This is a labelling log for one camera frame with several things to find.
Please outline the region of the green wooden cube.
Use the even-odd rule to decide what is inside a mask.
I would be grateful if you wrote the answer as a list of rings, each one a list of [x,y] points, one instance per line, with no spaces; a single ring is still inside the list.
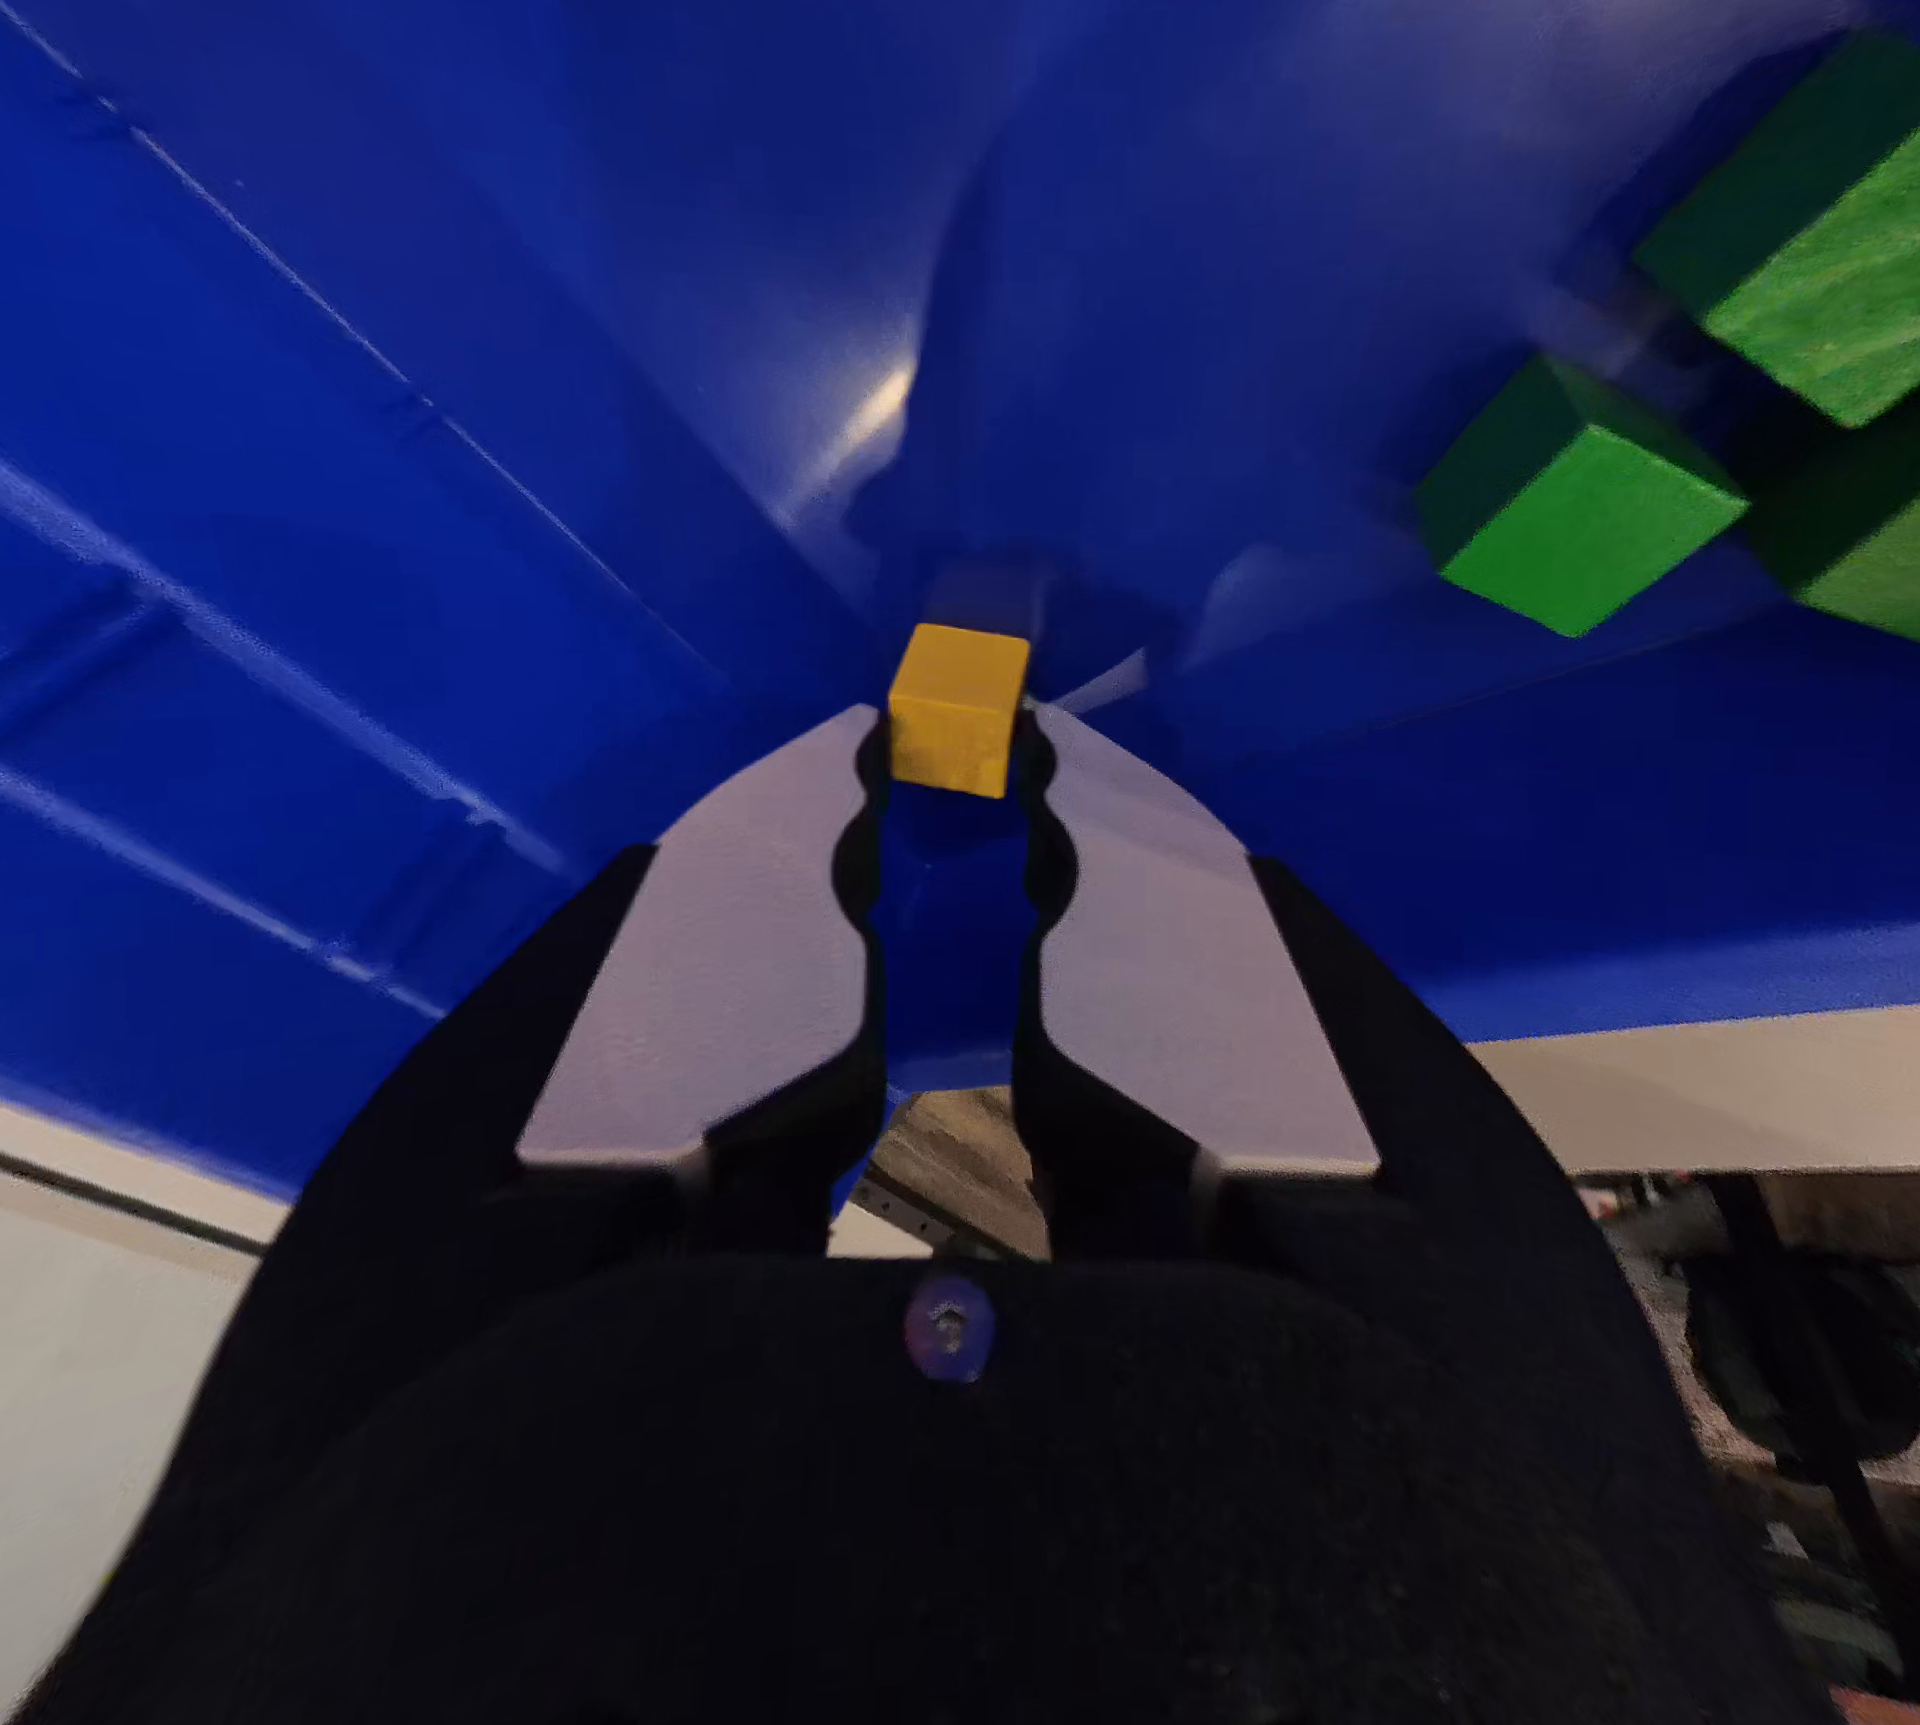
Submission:
[[[1918,639],[1918,399],[1860,428],[1800,425],[1751,487],[1744,530],[1798,605]]]
[[[1439,577],[1569,639],[1751,505],[1675,419],[1539,352],[1456,434],[1412,502]]]
[[[1660,216],[1634,263],[1843,428],[1918,379],[1918,47],[1854,32]]]

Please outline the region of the black chair base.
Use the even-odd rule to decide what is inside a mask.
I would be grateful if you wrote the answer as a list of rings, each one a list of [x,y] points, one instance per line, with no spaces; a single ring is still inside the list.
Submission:
[[[1693,1374],[1777,1472],[1826,1491],[1914,1683],[1916,1575],[1864,1468],[1916,1442],[1916,1306],[1877,1265],[1787,1247],[1756,1180],[1700,1186],[1725,1245],[1677,1265]]]

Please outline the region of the blue plastic bin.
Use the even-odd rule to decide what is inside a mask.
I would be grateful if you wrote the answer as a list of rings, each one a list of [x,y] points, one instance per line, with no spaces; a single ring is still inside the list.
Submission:
[[[1916,646],[1582,639],[1416,488],[1916,0],[4,0],[4,1094],[291,1197],[914,623],[1288,858],[1575,1169],[1916,1166]]]

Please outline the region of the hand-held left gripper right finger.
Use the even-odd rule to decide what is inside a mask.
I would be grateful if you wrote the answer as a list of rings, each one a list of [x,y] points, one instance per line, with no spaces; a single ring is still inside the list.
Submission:
[[[1380,1154],[1250,851],[1056,704],[1019,723],[1012,1106],[1053,1260],[1198,1260],[1243,1187],[1354,1187]]]

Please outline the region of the yellow wooden cube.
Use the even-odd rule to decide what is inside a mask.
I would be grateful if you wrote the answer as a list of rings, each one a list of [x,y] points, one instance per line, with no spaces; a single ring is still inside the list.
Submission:
[[[889,776],[1002,801],[1031,654],[1022,637],[915,625],[886,697]]]

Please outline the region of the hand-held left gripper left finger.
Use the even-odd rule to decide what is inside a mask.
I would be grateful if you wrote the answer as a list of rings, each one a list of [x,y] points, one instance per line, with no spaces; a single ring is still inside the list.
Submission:
[[[516,1141],[526,1174],[663,1191],[706,1251],[826,1250],[887,1110],[887,736],[851,704],[666,828]]]

